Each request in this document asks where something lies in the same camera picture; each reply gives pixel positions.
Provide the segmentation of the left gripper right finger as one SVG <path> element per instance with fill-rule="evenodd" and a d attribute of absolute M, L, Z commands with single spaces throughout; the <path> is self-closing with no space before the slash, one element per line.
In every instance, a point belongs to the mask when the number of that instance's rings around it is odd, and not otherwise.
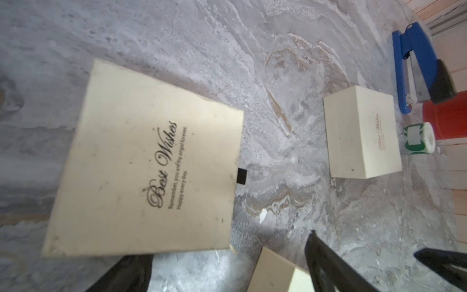
<path fill-rule="evenodd" d="M 375 292 L 357 271 L 311 231 L 305 245 L 305 257 L 316 292 Z"/>

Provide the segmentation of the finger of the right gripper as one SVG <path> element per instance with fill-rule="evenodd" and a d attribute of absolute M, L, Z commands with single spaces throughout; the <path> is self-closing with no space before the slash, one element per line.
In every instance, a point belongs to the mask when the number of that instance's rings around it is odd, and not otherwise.
<path fill-rule="evenodd" d="M 414 257 L 430 270 L 460 290 L 467 289 L 467 254 L 424 248 Z"/>

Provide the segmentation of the red pen cup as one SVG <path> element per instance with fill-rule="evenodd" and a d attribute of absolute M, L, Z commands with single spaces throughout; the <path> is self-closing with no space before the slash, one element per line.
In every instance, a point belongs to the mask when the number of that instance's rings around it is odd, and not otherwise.
<path fill-rule="evenodd" d="M 455 98 L 439 105 L 425 102 L 423 121 L 432 125 L 436 140 L 466 138 L 467 92 L 459 92 Z"/>

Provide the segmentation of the cream drawer jewelry box front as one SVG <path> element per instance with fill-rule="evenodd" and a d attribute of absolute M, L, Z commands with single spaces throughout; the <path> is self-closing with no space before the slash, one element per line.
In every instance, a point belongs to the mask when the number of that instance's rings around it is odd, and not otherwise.
<path fill-rule="evenodd" d="M 97 59 L 45 257 L 228 249 L 244 113 Z"/>

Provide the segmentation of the blue stapler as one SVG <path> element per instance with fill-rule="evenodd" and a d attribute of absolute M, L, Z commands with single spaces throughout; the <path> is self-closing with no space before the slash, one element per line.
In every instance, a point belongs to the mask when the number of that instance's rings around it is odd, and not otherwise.
<path fill-rule="evenodd" d="M 399 110 L 412 112 L 412 104 L 431 101 L 438 105 L 457 95 L 445 63 L 439 59 L 420 23 L 411 23 L 405 32 L 392 33 Z"/>

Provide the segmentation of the small tape roll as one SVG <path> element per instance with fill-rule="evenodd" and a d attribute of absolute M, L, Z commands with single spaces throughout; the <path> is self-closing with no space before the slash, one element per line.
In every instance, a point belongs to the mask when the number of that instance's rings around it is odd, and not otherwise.
<path fill-rule="evenodd" d="M 435 133 L 429 122 L 408 125 L 403 130 L 405 149 L 410 155 L 433 154 L 435 152 Z"/>

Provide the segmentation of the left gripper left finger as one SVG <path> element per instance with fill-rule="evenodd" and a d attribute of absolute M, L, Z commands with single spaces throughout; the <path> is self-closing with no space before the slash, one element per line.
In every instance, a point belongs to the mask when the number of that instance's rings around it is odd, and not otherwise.
<path fill-rule="evenodd" d="M 153 254 L 124 256 L 86 292 L 147 292 L 153 258 Z"/>

